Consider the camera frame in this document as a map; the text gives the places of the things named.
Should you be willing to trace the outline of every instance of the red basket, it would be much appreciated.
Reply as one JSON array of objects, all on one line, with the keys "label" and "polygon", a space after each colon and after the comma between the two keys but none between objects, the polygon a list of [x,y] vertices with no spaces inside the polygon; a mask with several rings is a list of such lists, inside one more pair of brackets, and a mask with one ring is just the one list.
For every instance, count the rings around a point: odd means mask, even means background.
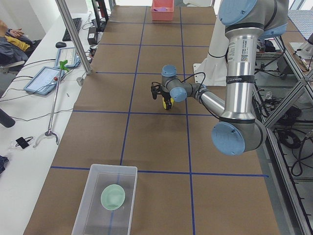
[{"label": "red basket", "polygon": [[153,0],[151,15],[153,21],[172,21],[174,16],[174,0]]}]

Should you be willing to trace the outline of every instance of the computer mouse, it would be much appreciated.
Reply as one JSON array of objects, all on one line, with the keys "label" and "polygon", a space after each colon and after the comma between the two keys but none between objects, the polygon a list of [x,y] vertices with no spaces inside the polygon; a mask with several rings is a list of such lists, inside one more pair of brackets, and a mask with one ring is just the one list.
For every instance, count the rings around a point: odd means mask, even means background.
[{"label": "computer mouse", "polygon": [[66,47],[66,46],[67,46],[67,44],[64,43],[64,42],[57,42],[57,43],[55,44],[55,47],[56,47],[56,48],[62,48],[62,47]]}]

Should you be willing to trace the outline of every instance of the keyboard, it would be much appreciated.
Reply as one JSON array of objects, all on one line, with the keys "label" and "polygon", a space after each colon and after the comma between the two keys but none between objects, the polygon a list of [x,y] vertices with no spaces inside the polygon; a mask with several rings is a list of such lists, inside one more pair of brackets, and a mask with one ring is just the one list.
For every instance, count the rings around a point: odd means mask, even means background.
[{"label": "keyboard", "polygon": [[[77,32],[79,32],[80,26],[82,25],[82,18],[74,18],[74,19],[73,19],[73,22],[74,22],[74,25],[75,25],[75,27],[76,27],[76,29],[77,29]],[[69,35],[69,32],[68,32],[67,29],[65,30],[65,33],[64,33],[64,36],[63,36],[62,41],[63,41],[63,42],[71,41],[70,35]]]}]

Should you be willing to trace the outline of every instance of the plastic bin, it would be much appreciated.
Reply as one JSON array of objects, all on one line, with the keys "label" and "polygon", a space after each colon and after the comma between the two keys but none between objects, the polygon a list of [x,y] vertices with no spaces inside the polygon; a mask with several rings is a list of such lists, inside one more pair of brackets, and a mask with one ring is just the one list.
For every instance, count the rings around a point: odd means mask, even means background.
[{"label": "plastic bin", "polygon": [[153,21],[172,21],[174,16],[174,0],[153,0],[151,15]]},{"label": "plastic bin", "polygon": [[[91,165],[72,235],[129,235],[137,183],[137,167]],[[102,191],[111,184],[125,191],[123,205],[109,211],[101,204]]]}]

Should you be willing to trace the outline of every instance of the green bowl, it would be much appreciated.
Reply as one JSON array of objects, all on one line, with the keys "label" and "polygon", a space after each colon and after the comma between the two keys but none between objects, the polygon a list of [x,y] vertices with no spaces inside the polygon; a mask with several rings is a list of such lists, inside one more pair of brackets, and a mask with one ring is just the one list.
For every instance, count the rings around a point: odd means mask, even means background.
[{"label": "green bowl", "polygon": [[120,185],[109,185],[101,194],[101,204],[109,211],[120,208],[124,201],[125,191]]}]

